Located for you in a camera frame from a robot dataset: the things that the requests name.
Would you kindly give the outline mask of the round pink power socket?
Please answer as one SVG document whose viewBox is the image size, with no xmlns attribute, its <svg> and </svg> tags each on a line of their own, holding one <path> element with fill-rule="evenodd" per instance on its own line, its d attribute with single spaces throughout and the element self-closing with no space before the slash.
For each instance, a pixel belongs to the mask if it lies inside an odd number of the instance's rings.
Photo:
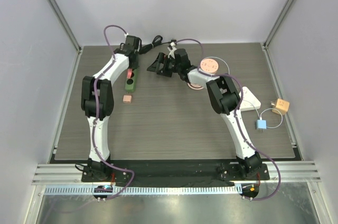
<svg viewBox="0 0 338 224">
<path fill-rule="evenodd" d="M 205 58 L 200 62 L 200 69 L 206 73 L 216 74 L 218 68 L 219 64 L 213 58 Z"/>
</svg>

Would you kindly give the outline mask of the green power strip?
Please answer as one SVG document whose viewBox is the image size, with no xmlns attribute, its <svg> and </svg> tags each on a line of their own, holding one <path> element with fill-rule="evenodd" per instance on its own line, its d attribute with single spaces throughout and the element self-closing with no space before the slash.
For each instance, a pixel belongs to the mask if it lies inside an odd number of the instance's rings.
<svg viewBox="0 0 338 224">
<path fill-rule="evenodd" d="M 126 74 L 125 91 L 127 93 L 133 93 L 136 90 L 137 79 L 138 79 L 138 68 L 139 68 L 139 62 L 136 62 L 132 68 L 128 68 L 128 69 L 133 70 L 133 76 L 131 79 L 127 79 L 127 74 Z"/>
</svg>

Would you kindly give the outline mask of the dusty pink usb charger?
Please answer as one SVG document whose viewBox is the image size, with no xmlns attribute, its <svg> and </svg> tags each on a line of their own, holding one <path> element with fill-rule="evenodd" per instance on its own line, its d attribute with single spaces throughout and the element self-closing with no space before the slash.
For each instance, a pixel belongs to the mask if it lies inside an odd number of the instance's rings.
<svg viewBox="0 0 338 224">
<path fill-rule="evenodd" d="M 132 102 L 132 95 L 123 95 L 123 103 L 130 104 Z"/>
</svg>

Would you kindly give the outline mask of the white triangular power strip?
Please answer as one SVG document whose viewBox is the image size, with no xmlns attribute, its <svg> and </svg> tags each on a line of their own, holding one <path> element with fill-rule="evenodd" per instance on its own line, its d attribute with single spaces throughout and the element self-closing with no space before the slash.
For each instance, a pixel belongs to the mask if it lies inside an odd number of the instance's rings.
<svg viewBox="0 0 338 224">
<path fill-rule="evenodd" d="M 242 87 L 242 91 L 243 101 L 240 105 L 241 111 L 258 110 L 261 108 L 261 102 L 248 87 Z"/>
</svg>

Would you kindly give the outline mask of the light blue usb charger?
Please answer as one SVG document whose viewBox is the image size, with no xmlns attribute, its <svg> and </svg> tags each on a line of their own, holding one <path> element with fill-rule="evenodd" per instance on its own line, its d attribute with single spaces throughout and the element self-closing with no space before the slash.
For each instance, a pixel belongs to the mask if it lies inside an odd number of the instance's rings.
<svg viewBox="0 0 338 224">
<path fill-rule="evenodd" d="M 260 118 L 256 120 L 256 130 L 263 131 L 267 129 L 267 122 L 266 120 Z"/>
</svg>

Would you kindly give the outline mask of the orange cube socket adapter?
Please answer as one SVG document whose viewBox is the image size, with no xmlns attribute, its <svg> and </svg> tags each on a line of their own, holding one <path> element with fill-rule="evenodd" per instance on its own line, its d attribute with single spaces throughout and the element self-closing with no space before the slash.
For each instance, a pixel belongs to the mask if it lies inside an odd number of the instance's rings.
<svg viewBox="0 0 338 224">
<path fill-rule="evenodd" d="M 288 112 L 290 105 L 288 101 L 280 98 L 278 98 L 276 101 L 271 102 L 270 104 L 273 113 L 281 113 L 282 115 L 285 115 Z"/>
</svg>

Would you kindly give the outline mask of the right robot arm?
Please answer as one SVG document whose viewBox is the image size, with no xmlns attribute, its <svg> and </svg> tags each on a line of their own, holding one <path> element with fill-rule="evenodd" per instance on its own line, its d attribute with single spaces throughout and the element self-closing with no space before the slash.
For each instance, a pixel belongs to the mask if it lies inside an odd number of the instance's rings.
<svg viewBox="0 0 338 224">
<path fill-rule="evenodd" d="M 171 77 L 179 75 L 182 81 L 198 85 L 207 90 L 210 104 L 224 120 L 236 149 L 238 173 L 243 179 L 257 176 L 262 167 L 259 151 L 254 147 L 244 125 L 240 106 L 243 101 L 243 88 L 240 81 L 228 74 L 218 74 L 215 57 L 202 59 L 194 66 L 185 49 L 176 49 L 169 54 L 159 53 L 147 68 L 157 75 Z"/>
</svg>

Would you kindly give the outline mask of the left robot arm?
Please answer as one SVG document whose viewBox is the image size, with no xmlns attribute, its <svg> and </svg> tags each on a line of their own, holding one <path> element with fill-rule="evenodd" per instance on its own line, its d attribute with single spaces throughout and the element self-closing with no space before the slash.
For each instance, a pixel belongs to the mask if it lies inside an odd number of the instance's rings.
<svg viewBox="0 0 338 224">
<path fill-rule="evenodd" d="M 82 80 L 81 109 L 87 117 L 91 140 L 87 165 L 82 171 L 83 182 L 105 182 L 112 176 L 108 147 L 108 122 L 114 109 L 112 87 L 123 72 L 138 67 L 141 43 L 140 38 L 127 35 L 103 68 Z"/>
</svg>

